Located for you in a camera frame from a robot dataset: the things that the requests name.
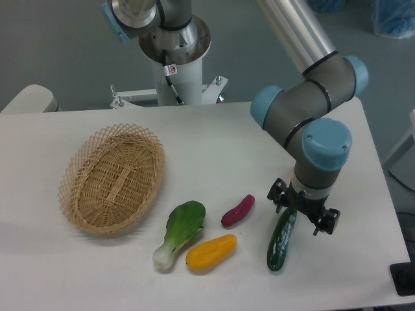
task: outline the cucumber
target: cucumber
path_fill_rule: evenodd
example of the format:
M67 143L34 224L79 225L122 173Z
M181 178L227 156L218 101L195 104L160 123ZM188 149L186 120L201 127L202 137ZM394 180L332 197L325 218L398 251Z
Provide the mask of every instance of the cucumber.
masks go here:
M268 245L267 264L271 271L279 271L287 256L288 243L297 219L297 210L288 207L280 216L270 244Z

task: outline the white table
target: white table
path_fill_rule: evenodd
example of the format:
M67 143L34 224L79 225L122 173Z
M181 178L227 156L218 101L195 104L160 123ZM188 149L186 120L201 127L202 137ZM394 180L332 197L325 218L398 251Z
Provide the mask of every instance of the white table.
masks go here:
M313 236L300 215L283 269L267 246L278 220L267 193L289 181L294 160L249 114L249 103L77 111L0 117L0 310L329 310L413 302L399 297L389 265L409 261L375 146L358 99L333 111L352 132L350 159L327 200L342 213L332 236ZM90 135L119 123L150 128L165 147L157 198L133 230L95 237L70 224L58 187ZM220 219L248 193L247 219ZM171 210L188 200L207 209L200 241L235 234L235 253L195 275L182 253L170 273L152 252Z

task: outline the green leaf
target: green leaf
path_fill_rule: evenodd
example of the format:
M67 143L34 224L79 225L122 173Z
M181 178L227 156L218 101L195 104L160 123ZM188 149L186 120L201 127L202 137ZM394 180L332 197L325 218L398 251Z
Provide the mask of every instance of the green leaf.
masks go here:
M168 269L174 264L179 250L203 230L205 215L205 207L196 201L181 204L171 212L167 220L164 243L153 253L157 268Z

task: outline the oval basket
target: oval basket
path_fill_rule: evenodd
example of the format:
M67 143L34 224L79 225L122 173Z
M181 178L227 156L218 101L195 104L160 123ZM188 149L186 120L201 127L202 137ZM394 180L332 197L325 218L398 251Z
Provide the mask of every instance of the oval basket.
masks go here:
M143 215L160 187L163 145L148 129L103 128L72 158L59 188L67 219L90 233L116 233Z

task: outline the blue joint cap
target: blue joint cap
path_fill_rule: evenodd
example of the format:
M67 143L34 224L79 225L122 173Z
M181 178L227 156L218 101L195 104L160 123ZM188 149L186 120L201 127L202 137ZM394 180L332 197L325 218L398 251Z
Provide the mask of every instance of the blue joint cap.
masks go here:
M262 89L251 103L250 113L256 123L264 129L265 117L271 107L272 101L283 89L278 86L267 86Z
M355 93L353 94L353 96L355 96L366 89L366 86L368 86L369 72L364 62L362 62L356 56L346 56L345 59L350 62L350 64L353 66L353 69L355 70L356 88Z
M306 158L317 168L339 170L347 162L351 148L351 134L346 125L332 119L311 122L302 137Z
M112 14L110 7L108 6L108 3L107 2L103 3L101 7L102 7L102 11L104 11L104 14L105 14L105 17L108 23L111 26L111 29L114 31L118 40L122 43L131 41L131 39L125 34L124 30L118 24L117 20Z

